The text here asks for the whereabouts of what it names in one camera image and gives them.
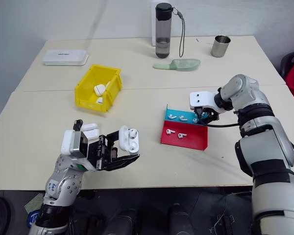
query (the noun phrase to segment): stainless steel cup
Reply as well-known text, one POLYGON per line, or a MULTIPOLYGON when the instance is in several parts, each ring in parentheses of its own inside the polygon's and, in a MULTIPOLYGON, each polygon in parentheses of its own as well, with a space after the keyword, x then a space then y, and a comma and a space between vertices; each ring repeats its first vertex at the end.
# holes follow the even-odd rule
POLYGON ((228 36, 218 35, 211 49, 211 55, 214 57, 223 57, 231 39, 228 36))

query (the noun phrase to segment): red tray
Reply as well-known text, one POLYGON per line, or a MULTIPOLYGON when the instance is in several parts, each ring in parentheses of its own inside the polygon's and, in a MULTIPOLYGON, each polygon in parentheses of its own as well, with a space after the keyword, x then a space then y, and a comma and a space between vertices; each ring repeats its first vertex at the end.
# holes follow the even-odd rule
POLYGON ((205 150, 208 147, 208 127, 176 121, 164 121, 160 142, 185 148, 205 150), (167 129, 174 130, 175 133, 167 135, 167 129), (177 137, 178 133, 184 133, 187 136, 179 139, 177 137))

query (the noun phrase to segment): gray robot arm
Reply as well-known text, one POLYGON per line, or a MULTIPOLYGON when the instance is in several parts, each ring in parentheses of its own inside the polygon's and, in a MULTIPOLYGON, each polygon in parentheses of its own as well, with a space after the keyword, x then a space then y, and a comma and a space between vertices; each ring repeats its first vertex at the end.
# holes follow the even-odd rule
POLYGON ((236 75, 217 93, 191 93, 190 106, 208 126, 235 110, 242 136, 236 155, 242 171, 253 177, 253 232, 294 235, 294 150, 258 82, 236 75))
POLYGON ((121 127, 107 136, 100 135, 98 141, 89 142, 81 131, 82 120, 74 123, 73 130, 64 134, 61 155, 56 160, 53 174, 46 183, 46 194, 40 217, 32 225, 30 235, 61 235, 68 228, 69 216, 77 194, 81 190, 86 171, 115 170, 125 167, 139 158, 139 139, 135 129, 121 127), (114 141, 129 155, 118 157, 114 141))

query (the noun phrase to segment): label on robot arm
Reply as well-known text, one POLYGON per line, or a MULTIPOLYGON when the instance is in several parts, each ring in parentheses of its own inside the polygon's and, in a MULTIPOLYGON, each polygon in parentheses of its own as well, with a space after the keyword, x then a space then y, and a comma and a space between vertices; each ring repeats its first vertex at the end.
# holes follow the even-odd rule
POLYGON ((49 180, 48 185, 47 185, 47 193, 49 195, 54 195, 56 190, 57 190, 57 186, 58 186, 58 181, 56 180, 49 180))

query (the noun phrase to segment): green plastic scoop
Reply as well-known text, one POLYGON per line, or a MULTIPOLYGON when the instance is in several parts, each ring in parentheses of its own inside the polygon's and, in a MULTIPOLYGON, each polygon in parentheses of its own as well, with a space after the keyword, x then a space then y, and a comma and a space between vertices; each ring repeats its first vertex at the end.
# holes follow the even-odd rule
POLYGON ((177 71, 192 71, 198 68, 200 60, 197 59, 176 59, 172 60, 171 64, 153 64, 154 69, 158 70, 177 70, 177 71))

